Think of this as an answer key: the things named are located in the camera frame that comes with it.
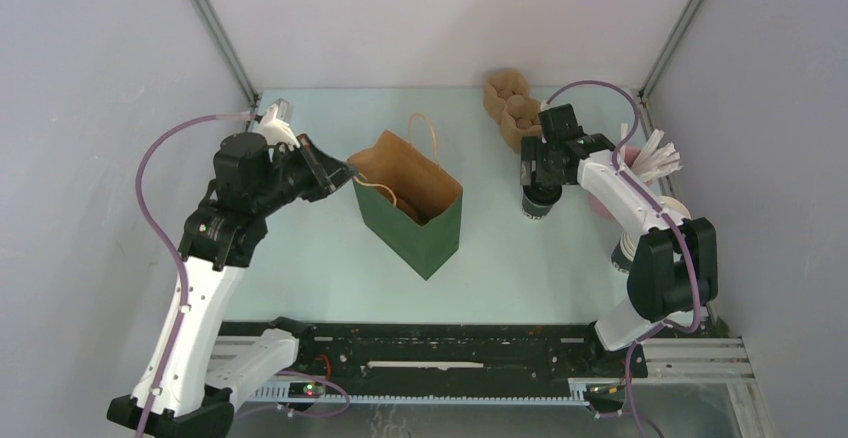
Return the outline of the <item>black paper coffee cup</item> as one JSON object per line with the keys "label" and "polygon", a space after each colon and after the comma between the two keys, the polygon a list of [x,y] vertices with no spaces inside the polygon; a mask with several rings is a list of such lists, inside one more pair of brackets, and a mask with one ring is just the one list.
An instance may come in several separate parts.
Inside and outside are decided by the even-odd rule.
{"label": "black paper coffee cup", "polygon": [[523,186],[522,211],[530,219],[545,218],[562,197],[562,187]]}

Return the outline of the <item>green paper bag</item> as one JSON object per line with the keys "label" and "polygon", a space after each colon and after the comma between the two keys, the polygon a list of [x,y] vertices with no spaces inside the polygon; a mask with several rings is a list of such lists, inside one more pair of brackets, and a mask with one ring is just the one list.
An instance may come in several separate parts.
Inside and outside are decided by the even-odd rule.
{"label": "green paper bag", "polygon": [[423,280],[430,279],[459,249],[463,187],[441,165],[432,121],[431,155],[385,130],[376,143],[349,157],[357,170],[354,190],[364,224]]}

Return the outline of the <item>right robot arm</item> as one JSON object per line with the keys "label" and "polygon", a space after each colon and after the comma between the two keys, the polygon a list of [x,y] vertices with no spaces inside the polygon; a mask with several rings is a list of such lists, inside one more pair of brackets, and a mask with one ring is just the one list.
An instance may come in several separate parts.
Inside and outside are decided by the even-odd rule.
{"label": "right robot arm", "polygon": [[522,210],[545,217],[569,185],[593,195],[636,245],[626,298],[597,320],[581,350],[585,369],[606,376],[621,349],[656,326],[695,326],[718,294],[717,236],[705,218],[690,219],[661,202],[604,135],[587,134],[571,105],[544,108],[542,133],[521,142]]}

